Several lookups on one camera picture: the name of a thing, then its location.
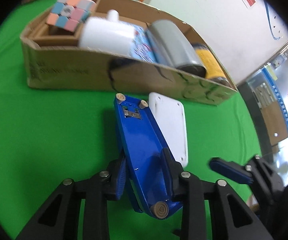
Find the white wall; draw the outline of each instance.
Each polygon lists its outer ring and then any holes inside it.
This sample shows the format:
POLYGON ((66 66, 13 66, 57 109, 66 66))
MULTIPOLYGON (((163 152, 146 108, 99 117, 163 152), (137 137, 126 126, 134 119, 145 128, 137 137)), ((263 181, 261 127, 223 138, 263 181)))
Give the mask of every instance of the white wall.
POLYGON ((152 0, 150 5, 166 11, 190 24, 214 50, 217 57, 238 83, 268 60, 287 42, 288 31, 282 22, 268 25, 263 0, 248 9, 242 0, 152 0))

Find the metal clip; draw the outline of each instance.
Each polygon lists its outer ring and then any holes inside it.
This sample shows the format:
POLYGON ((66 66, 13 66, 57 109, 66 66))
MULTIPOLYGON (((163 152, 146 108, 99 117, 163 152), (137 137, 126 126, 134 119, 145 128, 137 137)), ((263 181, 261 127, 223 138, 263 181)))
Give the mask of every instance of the metal clip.
POLYGON ((137 119, 142 119, 140 113, 135 113, 135 112, 128 111, 128 110, 124 110, 124 115, 125 115, 125 117, 131 116, 131 117, 135 117, 137 119))

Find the small cardboard box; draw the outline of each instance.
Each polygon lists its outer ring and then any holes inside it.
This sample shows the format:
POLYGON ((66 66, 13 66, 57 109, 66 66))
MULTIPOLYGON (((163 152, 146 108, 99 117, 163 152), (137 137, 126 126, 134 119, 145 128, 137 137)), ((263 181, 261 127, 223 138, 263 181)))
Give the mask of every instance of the small cardboard box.
MULTIPOLYGON (((190 25, 147 4, 133 0, 98 0, 96 3, 94 16, 105 17, 109 10, 114 9, 119 12, 121 21, 143 28, 156 20, 168 19, 177 25, 189 42, 207 45, 190 25)), ((232 88, 165 65, 78 48, 79 33, 68 38, 71 41, 62 43, 63 46, 47 43, 45 39, 38 38, 36 33, 44 25, 49 10, 31 21, 20 36, 27 83, 31 88, 136 94, 157 92, 171 98, 212 105, 222 103, 237 91, 220 62, 232 88)))

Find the rubik's cube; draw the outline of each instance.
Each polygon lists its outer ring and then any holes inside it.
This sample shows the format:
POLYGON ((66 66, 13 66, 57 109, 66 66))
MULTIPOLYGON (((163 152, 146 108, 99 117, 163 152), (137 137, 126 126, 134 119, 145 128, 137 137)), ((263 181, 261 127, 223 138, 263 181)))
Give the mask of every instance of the rubik's cube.
POLYGON ((92 0, 57 0, 46 23, 74 32, 79 23, 91 14, 96 3, 92 0))

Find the yellow can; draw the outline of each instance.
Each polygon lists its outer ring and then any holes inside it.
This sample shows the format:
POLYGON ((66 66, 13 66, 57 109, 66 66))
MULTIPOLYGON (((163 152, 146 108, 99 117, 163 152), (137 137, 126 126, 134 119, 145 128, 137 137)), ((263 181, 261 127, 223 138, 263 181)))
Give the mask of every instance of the yellow can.
POLYGON ((228 79, 210 50, 200 43, 192 44, 192 46, 206 68, 205 78, 230 87, 228 79))

